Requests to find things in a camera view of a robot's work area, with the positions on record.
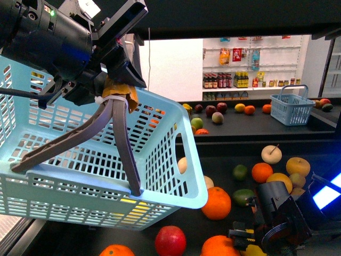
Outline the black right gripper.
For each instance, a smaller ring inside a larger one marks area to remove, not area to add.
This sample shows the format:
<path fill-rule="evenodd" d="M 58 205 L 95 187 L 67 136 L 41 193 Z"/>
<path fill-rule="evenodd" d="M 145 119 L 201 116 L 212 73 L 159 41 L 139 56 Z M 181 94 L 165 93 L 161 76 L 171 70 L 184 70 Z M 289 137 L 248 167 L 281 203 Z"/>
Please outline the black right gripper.
<path fill-rule="evenodd" d="M 245 251 L 248 245 L 257 245 L 267 255 L 296 255 L 297 247 L 312 237 L 311 229 L 284 182 L 259 185 L 255 196 L 247 202 L 256 208 L 254 232 L 248 233 L 243 222 L 235 221 L 228 231 L 235 249 Z"/>

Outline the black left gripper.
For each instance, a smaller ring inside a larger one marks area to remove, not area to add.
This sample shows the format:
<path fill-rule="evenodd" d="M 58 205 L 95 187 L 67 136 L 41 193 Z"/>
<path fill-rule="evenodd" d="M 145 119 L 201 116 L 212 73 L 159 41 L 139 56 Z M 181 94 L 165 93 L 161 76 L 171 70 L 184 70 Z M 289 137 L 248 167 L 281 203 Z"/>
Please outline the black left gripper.
<path fill-rule="evenodd" d="M 124 36 L 148 12 L 144 1 L 127 1 L 111 18 L 103 20 L 92 31 L 93 54 L 84 71 L 76 78 L 55 78 L 42 91 L 45 99 L 38 101 L 46 108 L 58 97 L 77 106 L 94 102 L 101 96 L 106 78 L 113 82 L 145 88 L 141 72 L 130 59 Z"/>

